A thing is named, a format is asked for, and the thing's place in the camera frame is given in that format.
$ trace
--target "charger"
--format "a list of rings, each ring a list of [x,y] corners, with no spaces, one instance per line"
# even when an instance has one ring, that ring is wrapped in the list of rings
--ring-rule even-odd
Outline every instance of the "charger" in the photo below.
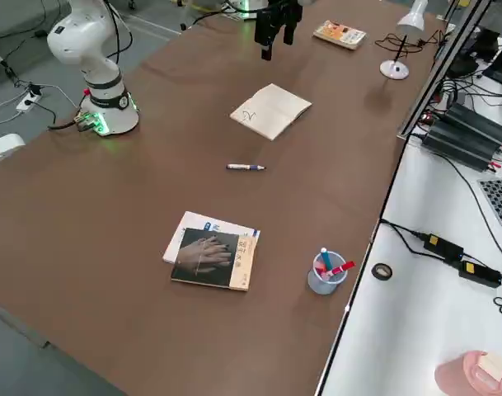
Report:
[[[463,247],[455,243],[449,242],[438,235],[426,234],[425,238],[421,238],[425,242],[423,248],[444,258],[448,264],[459,262],[463,257]]]
[[[499,271],[487,268],[486,266],[479,266],[473,262],[463,260],[460,263],[459,275],[461,278],[492,288],[501,286],[501,274]]]

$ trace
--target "hand image on book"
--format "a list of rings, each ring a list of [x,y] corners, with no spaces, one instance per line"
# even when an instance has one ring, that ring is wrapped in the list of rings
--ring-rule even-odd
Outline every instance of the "hand image on book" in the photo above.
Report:
[[[188,272],[207,274],[218,268],[230,266],[231,253],[216,237],[201,238],[179,249],[176,265]]]

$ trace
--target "orange label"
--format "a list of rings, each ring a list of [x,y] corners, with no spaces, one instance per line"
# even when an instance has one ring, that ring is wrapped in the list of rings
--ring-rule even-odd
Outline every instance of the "orange label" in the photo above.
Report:
[[[322,34],[332,38],[333,40],[340,40],[340,38],[344,35],[345,28],[346,26],[336,25],[330,22],[324,26]]]

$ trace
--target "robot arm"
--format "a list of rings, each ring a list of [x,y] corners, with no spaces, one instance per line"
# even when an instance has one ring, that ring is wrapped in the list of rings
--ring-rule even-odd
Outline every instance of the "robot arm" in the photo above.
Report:
[[[77,65],[90,94],[81,104],[86,126],[98,134],[120,134],[134,128],[138,114],[119,67],[102,53],[114,32],[114,12],[108,0],[68,0],[71,13],[53,26],[47,37],[53,55]]]
[[[311,5],[316,0],[269,0],[269,8],[258,12],[254,41],[262,46],[261,58],[271,60],[274,38],[283,25],[284,43],[292,45],[294,30],[302,20],[303,6]]]

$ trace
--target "book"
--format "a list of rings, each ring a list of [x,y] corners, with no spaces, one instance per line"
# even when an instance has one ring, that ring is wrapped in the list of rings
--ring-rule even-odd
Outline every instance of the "book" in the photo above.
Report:
[[[171,279],[247,291],[256,242],[252,236],[186,229]]]
[[[331,21],[325,21],[313,32],[313,35],[349,50],[356,50],[366,37],[363,31]]]
[[[312,103],[274,84],[261,88],[230,117],[269,140],[276,139]]]
[[[233,233],[236,235],[253,236],[256,240],[260,237],[260,230],[250,229],[227,221],[215,219],[213,217],[203,216],[194,212],[185,212],[162,259],[165,262],[174,264],[177,253],[181,247],[181,241],[185,235],[186,229],[203,229],[204,231],[217,231],[219,233]]]

